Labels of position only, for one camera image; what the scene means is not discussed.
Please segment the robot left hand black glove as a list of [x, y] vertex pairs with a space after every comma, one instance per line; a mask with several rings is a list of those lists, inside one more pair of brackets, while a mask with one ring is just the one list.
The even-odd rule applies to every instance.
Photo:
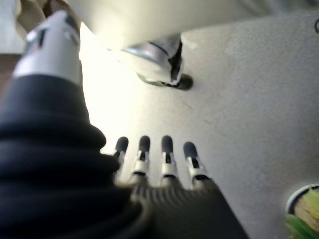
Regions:
[[27, 35], [0, 102], [0, 236], [3, 239], [245, 239], [247, 234], [193, 143], [180, 183], [170, 136], [161, 179], [148, 183], [150, 139], [140, 139], [128, 183], [118, 184], [128, 139], [113, 155], [89, 122], [74, 18], [58, 11]]

